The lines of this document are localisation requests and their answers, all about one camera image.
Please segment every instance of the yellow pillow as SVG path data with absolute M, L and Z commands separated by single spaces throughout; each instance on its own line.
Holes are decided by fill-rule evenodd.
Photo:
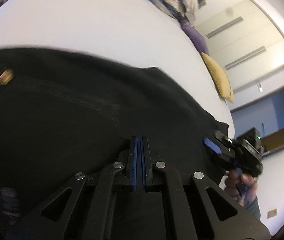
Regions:
M 215 62 L 213 58 L 206 55 L 202 52 L 202 57 L 204 62 L 206 63 L 206 66 L 212 76 L 212 79 L 220 93 L 220 95 L 225 99 L 228 100 L 230 103 L 234 103 L 234 97 L 232 88 L 230 86 L 229 79 L 224 72 L 224 70 L 221 68 L 221 66 Z

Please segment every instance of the bed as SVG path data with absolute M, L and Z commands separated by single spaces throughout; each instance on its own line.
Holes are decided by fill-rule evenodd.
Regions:
M 156 66 L 216 120 L 230 110 L 202 57 L 175 19 L 149 0 L 8 0 L 0 8 L 0 48 L 76 51 L 138 68 Z

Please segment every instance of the dark clothing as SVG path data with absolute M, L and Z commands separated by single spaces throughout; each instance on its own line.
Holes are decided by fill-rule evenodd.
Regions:
M 253 201 L 250 205 L 245 207 L 247 211 L 249 211 L 257 220 L 260 220 L 261 213 L 260 208 L 258 204 L 258 198 L 255 198 L 255 201 Z
M 227 134 L 228 125 L 161 70 L 49 49 L 0 50 L 0 73 L 5 69 L 14 78 L 0 86 L 2 234 L 72 174 L 117 160 L 131 136 L 147 136 L 183 181 L 202 171 L 220 182 L 224 171 L 209 160 L 202 140 L 215 130 Z M 155 227 L 158 218 L 146 215 L 156 213 L 156 198 L 141 197 L 115 223 L 141 220 Z

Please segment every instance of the light switch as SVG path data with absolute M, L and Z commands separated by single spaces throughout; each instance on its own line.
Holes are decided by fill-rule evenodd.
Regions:
M 273 218 L 278 214 L 278 209 L 274 209 L 268 212 L 268 218 Z
M 261 86 L 261 83 L 259 83 L 257 86 L 258 86 L 258 88 L 259 88 L 260 93 L 262 93 L 262 86 Z

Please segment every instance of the person's hand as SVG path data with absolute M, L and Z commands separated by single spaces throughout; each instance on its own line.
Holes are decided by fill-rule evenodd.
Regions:
M 258 183 L 254 180 L 251 175 L 242 174 L 241 182 L 243 185 L 248 186 L 249 189 L 245 195 L 245 197 L 241 197 L 236 184 L 239 183 L 238 175 L 235 171 L 231 171 L 230 173 L 226 173 L 229 177 L 225 180 L 224 184 L 226 188 L 224 191 L 228 193 L 234 200 L 238 201 L 241 206 L 250 205 L 256 198 L 256 194 L 258 191 Z

